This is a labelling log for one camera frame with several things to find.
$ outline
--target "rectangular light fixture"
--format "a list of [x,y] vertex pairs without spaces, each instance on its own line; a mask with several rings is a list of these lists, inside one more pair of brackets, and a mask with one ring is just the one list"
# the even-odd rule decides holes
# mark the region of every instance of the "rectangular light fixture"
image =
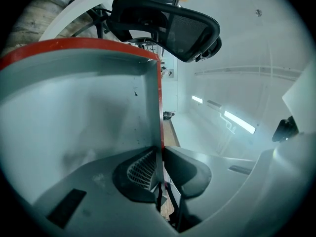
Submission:
[[256,128],[254,128],[252,125],[248,124],[247,122],[243,121],[242,119],[238,118],[234,114],[231,114],[230,112],[225,111],[224,116],[228,117],[238,125],[240,125],[242,128],[246,129],[251,134],[254,134]]
[[201,104],[203,104],[203,99],[200,99],[200,98],[195,97],[195,96],[192,96],[192,99],[198,101]]

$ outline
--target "ceiling light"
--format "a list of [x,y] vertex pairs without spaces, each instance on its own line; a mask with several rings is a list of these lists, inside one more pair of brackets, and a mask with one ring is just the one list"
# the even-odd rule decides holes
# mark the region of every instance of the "ceiling light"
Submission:
[[242,128],[246,129],[251,134],[254,134],[256,128],[254,128],[252,125],[248,124],[246,121],[243,121],[242,119],[238,118],[234,114],[231,114],[230,112],[225,111],[224,116],[228,117],[238,125],[240,125]]
[[195,96],[192,96],[192,99],[198,101],[201,104],[203,104],[203,99],[200,99],[200,98],[195,97]]

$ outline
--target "red trim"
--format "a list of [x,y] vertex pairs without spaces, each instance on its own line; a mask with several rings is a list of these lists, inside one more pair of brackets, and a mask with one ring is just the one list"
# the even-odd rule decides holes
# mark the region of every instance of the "red trim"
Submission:
[[159,56],[141,48],[106,39],[94,38],[62,38],[35,42],[20,47],[0,59],[0,70],[24,58],[51,51],[75,48],[93,48],[129,53],[159,61]]

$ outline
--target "red edge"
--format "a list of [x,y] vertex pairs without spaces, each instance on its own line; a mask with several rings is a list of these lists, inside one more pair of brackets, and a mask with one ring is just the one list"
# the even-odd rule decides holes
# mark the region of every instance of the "red edge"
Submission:
[[160,59],[157,54],[134,47],[128,44],[94,38],[62,38],[62,39],[49,39],[44,41],[35,42],[23,47],[20,47],[0,59],[0,71],[11,65],[14,62],[20,61],[27,57],[52,52],[63,49],[76,49],[76,48],[91,48],[103,49],[128,53],[136,56],[145,57],[148,59],[156,60],[157,62],[157,83],[158,83],[158,98],[159,98],[159,117],[160,117],[160,137],[161,137],[161,150],[164,153],[164,139],[163,139],[163,113],[162,113],[162,92],[161,92],[161,72],[160,72]]

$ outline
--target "office chair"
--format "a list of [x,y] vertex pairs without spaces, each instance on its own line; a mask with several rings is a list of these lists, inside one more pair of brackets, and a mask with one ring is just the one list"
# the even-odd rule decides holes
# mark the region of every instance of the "office chair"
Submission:
[[[221,47],[220,27],[213,18],[152,0],[117,0],[106,24],[122,42],[154,42],[183,62],[210,58]],[[134,39],[130,30],[151,38]]]

